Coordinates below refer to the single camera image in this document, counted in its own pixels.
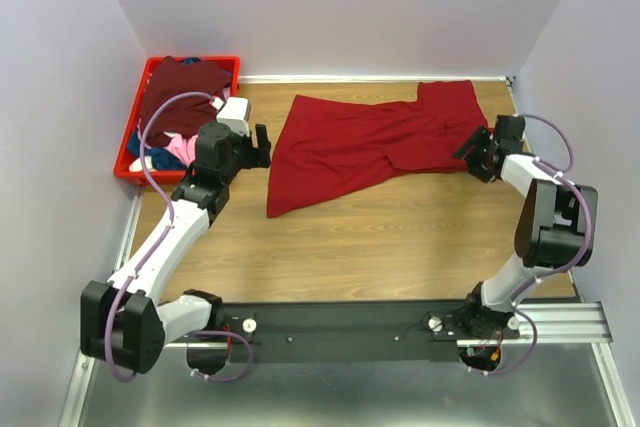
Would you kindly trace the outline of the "white garment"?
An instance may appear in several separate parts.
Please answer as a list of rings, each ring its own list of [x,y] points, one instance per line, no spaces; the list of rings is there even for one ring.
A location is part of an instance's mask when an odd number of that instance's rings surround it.
[[[133,173],[143,172],[143,171],[152,172],[153,171],[153,164],[152,164],[151,157],[150,156],[144,156],[142,158],[135,159],[129,165],[128,170],[130,172],[133,172]]]

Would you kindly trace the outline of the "pink t-shirt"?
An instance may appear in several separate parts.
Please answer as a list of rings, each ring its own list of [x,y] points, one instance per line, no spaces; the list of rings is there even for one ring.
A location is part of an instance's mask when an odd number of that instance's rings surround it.
[[[226,102],[226,100],[230,97],[230,89],[224,88],[222,92],[222,96],[211,96],[204,92],[185,92],[181,94],[177,94],[167,100],[169,104],[176,103],[178,100],[182,100],[184,98],[196,97],[200,99],[205,99],[208,101],[208,104],[211,108],[218,111]],[[166,150],[176,157],[185,167],[189,166],[191,162],[195,159],[195,145],[198,139],[198,135],[194,135],[192,137],[186,138],[178,133],[170,133],[165,131],[164,134],[170,138],[169,144],[166,147]]]

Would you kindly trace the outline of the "red t-shirt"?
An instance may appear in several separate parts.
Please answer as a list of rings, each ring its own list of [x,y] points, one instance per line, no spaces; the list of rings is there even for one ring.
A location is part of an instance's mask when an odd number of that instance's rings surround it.
[[[452,173],[484,116],[469,81],[420,83],[411,101],[373,105],[298,95],[272,155],[266,214],[336,199],[411,173]]]

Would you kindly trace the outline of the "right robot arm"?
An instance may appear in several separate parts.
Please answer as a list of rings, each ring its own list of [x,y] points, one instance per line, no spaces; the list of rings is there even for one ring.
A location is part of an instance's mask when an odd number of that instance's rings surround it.
[[[524,150],[529,118],[500,115],[493,130],[477,128],[453,154],[475,178],[500,180],[524,199],[513,255],[445,317],[446,329],[474,339],[507,328],[516,307],[539,284],[585,265],[593,251],[598,192],[569,180],[568,168]]]

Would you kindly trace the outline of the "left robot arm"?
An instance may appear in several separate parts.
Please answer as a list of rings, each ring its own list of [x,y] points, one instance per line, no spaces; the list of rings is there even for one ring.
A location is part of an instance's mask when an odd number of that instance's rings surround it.
[[[243,170],[267,168],[271,142],[265,125],[242,135],[229,122],[200,131],[196,157],[171,194],[166,210],[138,251],[107,281],[91,281],[80,296],[80,350],[104,361],[112,376],[129,382],[148,372],[163,348],[189,334],[201,342],[233,337],[220,297],[188,290],[160,300],[186,253],[213,225]]]

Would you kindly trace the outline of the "red plastic bin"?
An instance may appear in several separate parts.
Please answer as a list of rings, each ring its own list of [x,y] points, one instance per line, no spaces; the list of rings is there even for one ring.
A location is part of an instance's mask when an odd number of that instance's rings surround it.
[[[134,162],[148,156],[154,179],[175,183],[189,163],[187,152],[198,128],[214,119],[210,101],[197,95],[172,103],[156,120],[151,117],[170,98],[202,92],[222,101],[236,94],[241,60],[232,55],[147,59],[116,156],[113,173],[135,185],[146,179]]]

